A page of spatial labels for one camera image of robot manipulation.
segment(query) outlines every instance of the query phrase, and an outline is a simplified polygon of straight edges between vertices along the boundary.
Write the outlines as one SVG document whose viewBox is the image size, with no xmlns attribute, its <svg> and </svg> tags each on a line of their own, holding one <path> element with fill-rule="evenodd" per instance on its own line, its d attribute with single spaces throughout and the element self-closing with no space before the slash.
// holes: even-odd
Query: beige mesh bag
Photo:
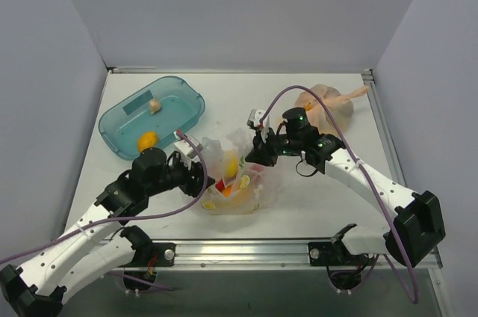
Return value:
<svg viewBox="0 0 478 317">
<path fill-rule="evenodd" d="M 347 95 L 341 95 L 334 87 L 317 84 L 311 90 L 316 93 L 332 112 L 337 121 L 338 127 L 343 132 L 350 125 L 353 115 L 353 103 L 351 99 L 363 96 L 368 92 L 369 87 L 363 86 Z M 323 110 L 322 105 L 308 92 L 304 91 L 297 98 L 295 106 L 302 106 L 307 111 L 308 121 L 319 129 L 321 134 L 333 134 L 338 137 L 329 117 Z"/>
</svg>

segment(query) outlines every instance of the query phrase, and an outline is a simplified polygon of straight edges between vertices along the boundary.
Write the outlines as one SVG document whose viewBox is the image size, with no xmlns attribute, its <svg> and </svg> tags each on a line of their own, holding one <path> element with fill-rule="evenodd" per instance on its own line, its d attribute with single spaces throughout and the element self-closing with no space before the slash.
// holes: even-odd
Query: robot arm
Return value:
<svg viewBox="0 0 478 317">
<path fill-rule="evenodd" d="M 112 241 L 90 251 L 131 217 L 147 209 L 150 197 L 176 187 L 192 197 L 199 194 L 204 180 L 202 165 L 192 161 L 191 148 L 182 141 L 175 143 L 175 148 L 168 159 L 160 149 L 144 150 L 133 161 L 131 170 L 108 185 L 60 237 L 63 241 L 18 268 L 7 265 L 0 271 L 1 290 L 19 316 L 57 316 L 76 292 L 106 272 L 151 259 L 152 241 L 137 226 L 124 228 Z M 208 178 L 207 186 L 213 183 Z M 109 218 L 120 219 L 100 223 Z M 76 230 L 80 233 L 71 236 Z"/>
<path fill-rule="evenodd" d="M 256 131 L 253 149 L 247 162 L 274 166 L 279 156 L 299 156 L 302 161 L 330 176 L 364 198 L 382 212 L 375 194 L 360 170 L 363 167 L 376 186 L 386 211 L 394 219 L 394 226 L 415 267 L 445 236 L 443 218 L 438 198 L 429 191 L 422 195 L 399 185 L 382 175 L 362 160 L 356 163 L 345 149 L 343 142 L 333 135 L 320 134 L 310 125 L 305 109 L 292 108 L 282 117 L 285 119 L 285 134 L 274 133 L 258 124 L 263 111 L 252 111 L 247 125 Z M 332 239 L 340 245 L 344 255 L 390 254 L 405 265 L 401 252 L 389 229 L 371 229 L 347 225 Z"/>
</svg>

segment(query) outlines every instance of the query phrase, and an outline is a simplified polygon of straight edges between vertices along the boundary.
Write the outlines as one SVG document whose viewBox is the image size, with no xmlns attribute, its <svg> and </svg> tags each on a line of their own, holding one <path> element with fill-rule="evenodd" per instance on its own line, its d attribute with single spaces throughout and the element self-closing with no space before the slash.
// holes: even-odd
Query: bolt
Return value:
<svg viewBox="0 0 478 317">
<path fill-rule="evenodd" d="M 318 259 L 320 255 L 320 251 L 318 248 L 313 248 L 311 249 L 311 252 L 309 253 L 312 259 Z"/>
<path fill-rule="evenodd" d="M 164 258 L 166 259 L 166 261 L 171 261 L 172 259 L 174 259 L 174 251 L 171 249 L 165 250 Z"/>
</svg>

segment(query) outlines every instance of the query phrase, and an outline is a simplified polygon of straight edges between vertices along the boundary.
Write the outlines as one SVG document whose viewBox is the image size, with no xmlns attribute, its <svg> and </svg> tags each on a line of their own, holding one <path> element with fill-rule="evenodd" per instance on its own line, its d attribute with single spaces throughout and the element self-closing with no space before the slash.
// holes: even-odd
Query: blue tray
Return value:
<svg viewBox="0 0 478 317">
<path fill-rule="evenodd" d="M 161 102 L 161 110 L 151 115 L 149 101 Z M 164 76 L 106 111 L 98 129 L 108 147 L 119 157 L 133 160 L 140 154 L 137 141 L 145 132 L 156 132 L 156 147 L 174 142 L 177 129 L 186 132 L 197 124 L 205 109 L 204 99 L 184 79 Z"/>
</svg>

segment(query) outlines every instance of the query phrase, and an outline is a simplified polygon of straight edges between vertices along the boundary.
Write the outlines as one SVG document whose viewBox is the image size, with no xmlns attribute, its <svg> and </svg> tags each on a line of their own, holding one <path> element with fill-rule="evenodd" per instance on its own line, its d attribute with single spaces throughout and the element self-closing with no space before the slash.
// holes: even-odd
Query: tabletop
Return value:
<svg viewBox="0 0 478 317">
<path fill-rule="evenodd" d="M 112 106 L 162 76 L 179 76 L 205 99 L 205 113 L 188 134 L 224 141 L 238 127 L 246 127 L 253 108 L 267 108 L 279 91 L 292 84 L 312 87 L 318 83 L 350 93 L 363 85 L 359 74 L 243 74 L 243 73 L 110 73 L 105 83 L 96 127 L 84 160 L 66 227 L 87 210 L 105 186 L 131 167 L 131 161 L 112 153 L 97 129 L 99 118 Z M 271 113 L 271 122 L 294 106 L 300 91 L 286 93 Z M 355 112 L 345 132 L 354 152 L 390 177 L 391 173 L 367 96 L 353 100 Z M 172 147 L 166 149 L 171 153 Z M 262 239 L 330 237 L 347 224 L 386 226 L 385 219 L 341 183 L 320 174 L 299 176 L 295 158 L 283 158 L 284 186 L 275 204 L 250 215 L 213 216 L 200 208 L 151 221 L 135 221 L 153 239 Z M 141 215 L 172 211 L 187 202 L 179 189 L 149 200 Z"/>
</svg>

